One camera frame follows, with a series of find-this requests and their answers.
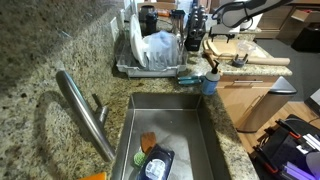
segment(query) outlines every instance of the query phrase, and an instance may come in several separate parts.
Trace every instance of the kitchen sink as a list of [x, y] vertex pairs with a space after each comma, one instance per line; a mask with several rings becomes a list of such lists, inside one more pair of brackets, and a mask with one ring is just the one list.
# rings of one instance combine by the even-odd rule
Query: kitchen sink
[[135, 179], [133, 157], [140, 136], [155, 132], [157, 143], [175, 152], [169, 180], [230, 179], [210, 113], [201, 95], [133, 93], [111, 179]]

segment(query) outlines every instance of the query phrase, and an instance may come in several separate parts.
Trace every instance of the granite countertop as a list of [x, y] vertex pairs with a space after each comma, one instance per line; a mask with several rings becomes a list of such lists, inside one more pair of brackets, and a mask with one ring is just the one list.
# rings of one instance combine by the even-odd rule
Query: granite countertop
[[[223, 62], [220, 68], [224, 75], [289, 76], [292, 74], [284, 66], [248, 64], [244, 68], [233, 68], [227, 62]], [[202, 52], [191, 52], [189, 53], [187, 70], [179, 73], [179, 76], [204, 74], [208, 70], [210, 70], [210, 67], [202, 57]], [[116, 72], [112, 78], [112, 86], [116, 88], [111, 93], [112, 95], [107, 104], [111, 111], [106, 128], [107, 132], [109, 132], [108, 138], [114, 146], [118, 145], [121, 134], [121, 131], [115, 132], [114, 129], [122, 129], [129, 97], [132, 93], [201, 93], [200, 85], [182, 86], [178, 84], [176, 78], [131, 78], [129, 80], [125, 73], [120, 72]], [[259, 179], [219, 95], [204, 96], [204, 100], [210, 109], [214, 130], [217, 133], [232, 179]], [[106, 169], [108, 174], [112, 171], [111, 166], [109, 167]]]

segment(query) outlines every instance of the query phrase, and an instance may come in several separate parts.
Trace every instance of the faucet handle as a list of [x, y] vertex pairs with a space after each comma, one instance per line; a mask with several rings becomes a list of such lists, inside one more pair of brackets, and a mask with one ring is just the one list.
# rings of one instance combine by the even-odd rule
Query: faucet handle
[[96, 104], [98, 105], [96, 111], [95, 111], [95, 118], [101, 123], [101, 126], [103, 127], [106, 123], [107, 116], [109, 113], [109, 109], [107, 106], [103, 106], [101, 101], [99, 100], [97, 94], [92, 94], [92, 97]]

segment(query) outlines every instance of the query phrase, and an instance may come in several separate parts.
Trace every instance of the spray bottle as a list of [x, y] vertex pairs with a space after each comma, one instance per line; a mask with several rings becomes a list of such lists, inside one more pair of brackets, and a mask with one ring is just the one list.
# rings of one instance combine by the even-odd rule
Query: spray bottle
[[204, 95], [212, 95], [214, 94], [218, 81], [220, 80], [220, 74], [218, 72], [219, 62], [214, 60], [215, 66], [211, 71], [208, 71], [206, 74], [206, 78], [202, 84], [202, 93]]

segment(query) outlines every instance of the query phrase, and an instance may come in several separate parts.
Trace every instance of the dish rack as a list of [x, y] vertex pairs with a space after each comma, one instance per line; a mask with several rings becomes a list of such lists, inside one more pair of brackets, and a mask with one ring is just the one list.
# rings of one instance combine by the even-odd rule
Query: dish rack
[[148, 65], [142, 67], [138, 60], [134, 58], [130, 42], [122, 41], [116, 51], [115, 58], [118, 70], [125, 72], [128, 77], [176, 77], [179, 72], [187, 69], [188, 52], [184, 47], [179, 51], [177, 65], [175, 66], [168, 66], [162, 70], [150, 70]]

